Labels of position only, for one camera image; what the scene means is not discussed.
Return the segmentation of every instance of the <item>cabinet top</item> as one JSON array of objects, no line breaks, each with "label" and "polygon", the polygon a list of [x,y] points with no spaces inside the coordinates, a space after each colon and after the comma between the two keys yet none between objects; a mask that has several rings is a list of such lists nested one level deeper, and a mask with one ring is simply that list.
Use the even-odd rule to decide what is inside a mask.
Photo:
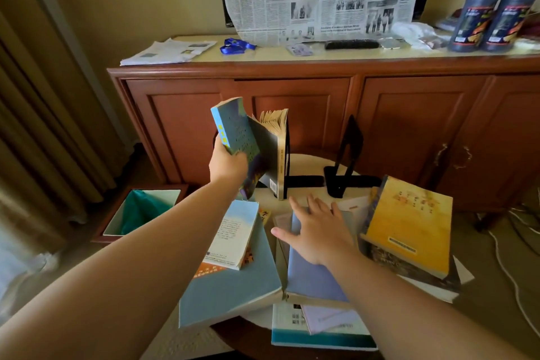
[{"label": "cabinet top", "polygon": [[494,56],[506,55],[512,57],[535,56],[530,50],[514,48],[508,53],[496,54],[485,51],[475,51],[473,53],[455,53],[446,49],[441,50],[417,50],[410,47],[402,47],[395,50],[374,49],[374,50],[324,50],[322,43],[312,45],[313,56],[295,57],[287,51],[284,46],[280,47],[258,47],[256,50],[247,50],[245,54],[223,55],[219,48],[223,46],[224,40],[235,35],[219,36],[177,36],[174,40],[180,41],[216,41],[217,43],[206,50],[201,55],[195,57],[193,63],[212,62],[271,62],[271,61],[333,61],[333,60],[395,60],[395,59],[419,59],[426,57],[466,57],[466,56]]}]

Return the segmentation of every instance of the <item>hand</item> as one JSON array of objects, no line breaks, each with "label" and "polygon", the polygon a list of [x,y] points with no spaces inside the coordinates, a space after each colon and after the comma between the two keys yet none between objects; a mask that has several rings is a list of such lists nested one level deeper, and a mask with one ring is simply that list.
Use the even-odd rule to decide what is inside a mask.
[{"label": "hand", "polygon": [[272,234],[287,242],[306,261],[316,265],[326,265],[329,256],[343,248],[354,247],[354,241],[345,226],[338,204],[332,203],[332,210],[320,199],[308,195],[307,204],[311,213],[289,197],[294,214],[300,220],[300,234],[295,235],[280,228],[272,228]]},{"label": "hand", "polygon": [[210,168],[211,182],[225,178],[240,186],[247,177],[247,155],[244,152],[229,154],[218,134],[208,167]]}]

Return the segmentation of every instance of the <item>yellow book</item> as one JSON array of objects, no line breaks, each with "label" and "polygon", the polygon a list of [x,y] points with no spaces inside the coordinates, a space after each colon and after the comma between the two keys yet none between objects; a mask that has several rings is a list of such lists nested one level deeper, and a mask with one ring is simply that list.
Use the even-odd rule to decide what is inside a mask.
[{"label": "yellow book", "polygon": [[450,269],[452,198],[384,177],[361,238],[443,279]]}]

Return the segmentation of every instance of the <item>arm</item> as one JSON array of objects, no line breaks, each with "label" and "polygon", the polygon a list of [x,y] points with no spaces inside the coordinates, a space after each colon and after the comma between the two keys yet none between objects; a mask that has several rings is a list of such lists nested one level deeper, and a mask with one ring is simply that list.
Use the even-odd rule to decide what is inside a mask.
[{"label": "arm", "polygon": [[210,183],[43,290],[0,328],[0,358],[138,359],[187,288],[246,175],[246,155],[229,155],[217,140]]},{"label": "arm", "polygon": [[321,200],[309,196],[309,214],[292,197],[290,201],[302,223],[300,234],[278,228],[272,233],[307,261],[328,268],[388,360],[527,358],[449,305],[363,256],[354,248],[335,203],[330,211]]}]

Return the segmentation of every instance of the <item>forearm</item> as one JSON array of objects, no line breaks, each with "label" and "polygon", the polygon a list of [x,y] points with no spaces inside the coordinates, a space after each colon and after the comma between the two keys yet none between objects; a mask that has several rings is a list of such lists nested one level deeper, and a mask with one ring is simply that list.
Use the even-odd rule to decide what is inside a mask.
[{"label": "forearm", "polygon": [[0,328],[0,358],[139,358],[237,192],[211,182],[67,272]]},{"label": "forearm", "polygon": [[388,360],[526,358],[352,248],[329,255],[327,267]]}]

